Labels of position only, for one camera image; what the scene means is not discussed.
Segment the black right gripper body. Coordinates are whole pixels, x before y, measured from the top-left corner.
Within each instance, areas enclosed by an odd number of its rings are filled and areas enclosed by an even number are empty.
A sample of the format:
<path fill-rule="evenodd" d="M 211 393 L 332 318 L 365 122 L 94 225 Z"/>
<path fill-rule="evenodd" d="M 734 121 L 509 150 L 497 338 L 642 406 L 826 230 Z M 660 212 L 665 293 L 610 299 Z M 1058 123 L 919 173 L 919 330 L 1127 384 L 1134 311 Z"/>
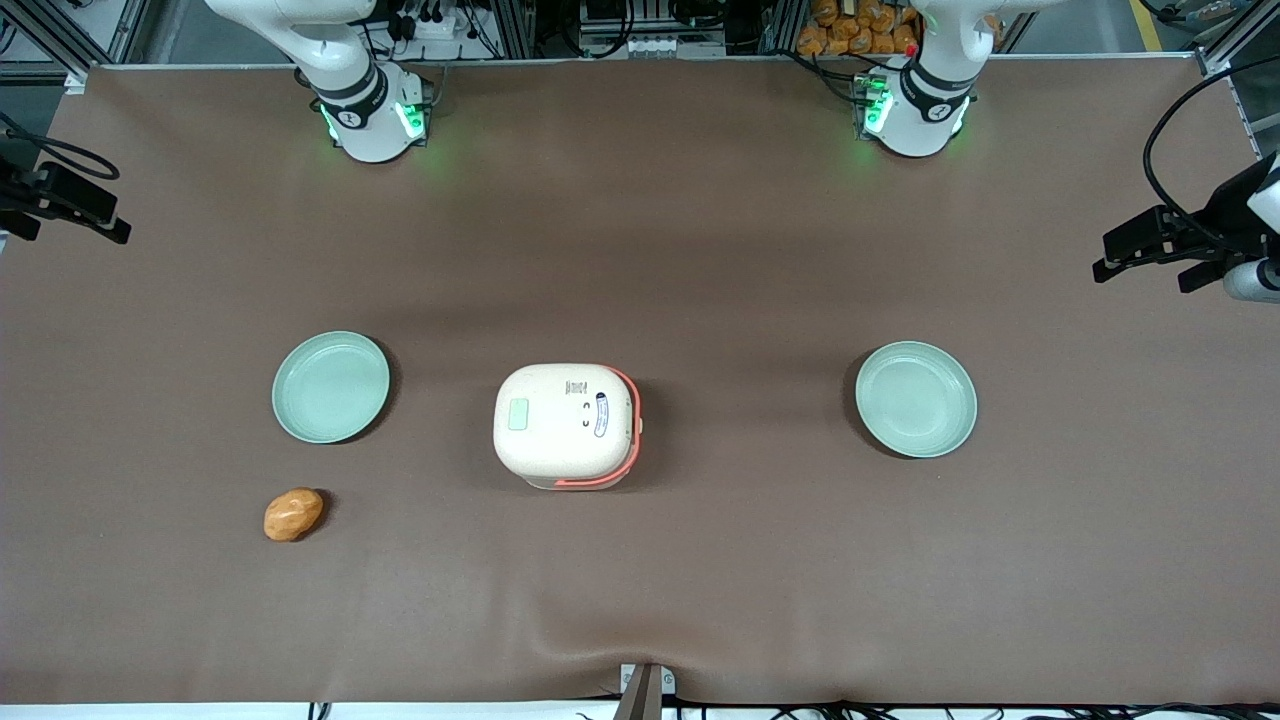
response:
<path fill-rule="evenodd" d="M 1 214 L 42 217 L 44 200 L 40 191 L 45 179 L 46 173 L 42 170 L 1 160 Z"/>

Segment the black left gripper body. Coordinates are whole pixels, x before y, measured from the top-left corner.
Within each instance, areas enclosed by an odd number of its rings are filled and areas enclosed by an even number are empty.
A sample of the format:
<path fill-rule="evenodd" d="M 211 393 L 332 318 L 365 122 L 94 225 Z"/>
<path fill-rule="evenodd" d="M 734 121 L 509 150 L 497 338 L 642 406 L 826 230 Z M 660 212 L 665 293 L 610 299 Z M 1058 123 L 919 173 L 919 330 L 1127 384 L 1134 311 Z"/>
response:
<path fill-rule="evenodd" d="M 1224 181 L 1199 210 L 1220 243 L 1243 256 L 1277 260 L 1277 152 Z"/>

